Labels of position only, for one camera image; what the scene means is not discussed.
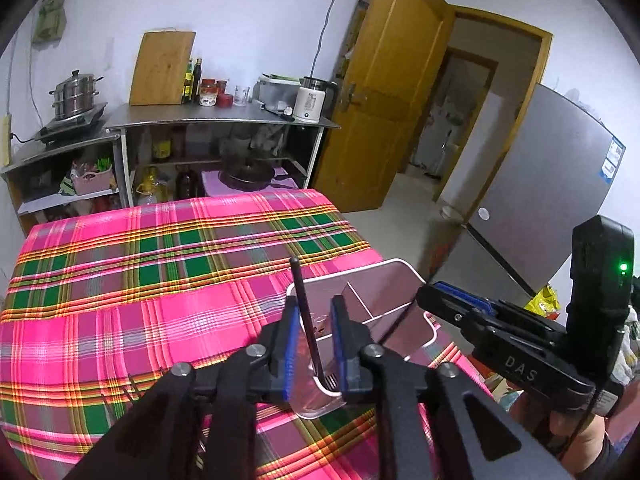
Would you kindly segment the person's right hand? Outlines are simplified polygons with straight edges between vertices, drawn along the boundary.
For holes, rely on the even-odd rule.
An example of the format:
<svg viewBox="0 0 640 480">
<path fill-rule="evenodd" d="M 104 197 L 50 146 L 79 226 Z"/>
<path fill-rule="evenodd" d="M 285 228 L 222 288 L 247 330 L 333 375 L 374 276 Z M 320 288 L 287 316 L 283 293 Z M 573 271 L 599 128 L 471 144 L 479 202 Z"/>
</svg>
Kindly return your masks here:
<svg viewBox="0 0 640 480">
<path fill-rule="evenodd" d="M 512 404 L 509 414 L 529 432 L 534 432 L 544 418 L 544 407 L 527 393 L 522 393 Z M 549 431 L 555 437 L 569 439 L 578 425 L 579 418 L 557 412 L 549 414 Z M 559 462 L 570 474 L 577 477 L 602 454 L 605 437 L 605 419 L 598 415 L 589 416 L 588 422 L 580 426 Z"/>
</svg>

